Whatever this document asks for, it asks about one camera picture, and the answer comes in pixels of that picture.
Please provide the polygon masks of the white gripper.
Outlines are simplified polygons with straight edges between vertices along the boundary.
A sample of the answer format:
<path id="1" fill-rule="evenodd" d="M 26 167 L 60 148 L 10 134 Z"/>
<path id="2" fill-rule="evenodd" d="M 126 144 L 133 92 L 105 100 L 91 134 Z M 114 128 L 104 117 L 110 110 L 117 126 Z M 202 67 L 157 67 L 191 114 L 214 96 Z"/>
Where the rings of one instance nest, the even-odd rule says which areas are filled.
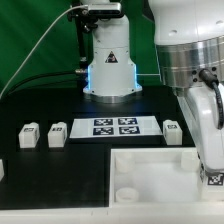
<path id="1" fill-rule="evenodd" d="M 224 172 L 224 127 L 218 128 L 215 92 L 203 84 L 177 99 L 205 170 Z"/>

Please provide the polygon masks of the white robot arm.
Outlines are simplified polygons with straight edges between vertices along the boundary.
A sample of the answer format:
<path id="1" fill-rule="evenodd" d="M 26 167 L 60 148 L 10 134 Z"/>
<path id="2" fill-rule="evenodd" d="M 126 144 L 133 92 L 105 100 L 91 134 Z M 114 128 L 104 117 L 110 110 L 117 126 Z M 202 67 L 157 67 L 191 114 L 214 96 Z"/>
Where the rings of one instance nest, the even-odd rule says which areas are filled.
<path id="1" fill-rule="evenodd" d="M 209 173 L 224 171 L 224 0 L 147 0 L 162 82 L 171 87 Z M 130 60 L 128 19 L 110 0 L 81 0 L 93 20 L 86 96 L 119 101 L 141 90 Z"/>

